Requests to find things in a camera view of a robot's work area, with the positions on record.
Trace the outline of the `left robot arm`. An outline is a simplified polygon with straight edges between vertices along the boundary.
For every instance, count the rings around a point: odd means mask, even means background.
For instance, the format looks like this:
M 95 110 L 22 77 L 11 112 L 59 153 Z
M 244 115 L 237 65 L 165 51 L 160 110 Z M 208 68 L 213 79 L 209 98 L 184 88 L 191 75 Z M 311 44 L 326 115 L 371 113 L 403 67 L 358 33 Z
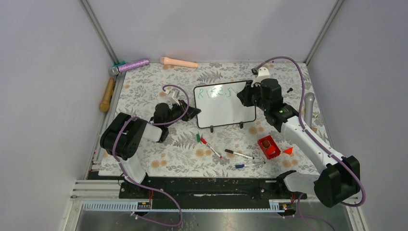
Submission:
M 104 131 L 100 147 L 119 163 L 125 179 L 132 182 L 130 190 L 136 197 L 143 198 L 149 193 L 149 185 L 143 181 L 146 170 L 136 155 L 140 142 L 145 139 L 163 143 L 170 125 L 179 120 L 188 122 L 200 112 L 184 100 L 177 100 L 171 107 L 167 103 L 159 103 L 150 121 L 119 113 Z

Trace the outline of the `white whiteboard black frame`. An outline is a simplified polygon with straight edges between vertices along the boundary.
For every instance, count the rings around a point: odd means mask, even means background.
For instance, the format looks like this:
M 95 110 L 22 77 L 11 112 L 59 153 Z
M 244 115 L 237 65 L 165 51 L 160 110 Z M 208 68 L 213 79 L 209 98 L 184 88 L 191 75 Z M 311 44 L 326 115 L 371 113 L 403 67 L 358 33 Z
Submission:
M 239 122 L 256 120 L 256 108 L 245 107 L 232 89 L 240 92 L 245 81 L 197 86 L 193 90 L 195 107 L 201 109 L 197 115 L 198 128 L 210 128 Z

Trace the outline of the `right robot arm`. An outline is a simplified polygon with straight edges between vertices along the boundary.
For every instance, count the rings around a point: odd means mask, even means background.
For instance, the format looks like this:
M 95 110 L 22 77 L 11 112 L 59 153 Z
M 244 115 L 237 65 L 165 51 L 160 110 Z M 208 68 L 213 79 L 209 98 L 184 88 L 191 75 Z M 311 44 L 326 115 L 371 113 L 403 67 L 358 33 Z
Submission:
M 306 193 L 316 196 L 326 207 L 333 207 L 362 193 L 361 201 L 356 205 L 365 202 L 359 161 L 354 156 L 344 157 L 318 137 L 298 111 L 284 103 L 276 79 L 266 78 L 257 83 L 248 80 L 237 97 L 243 106 L 261 109 L 267 122 L 297 145 L 319 173 L 310 175 L 289 171 L 282 174 L 283 181 L 276 185 L 278 196 L 288 198 L 294 192 Z

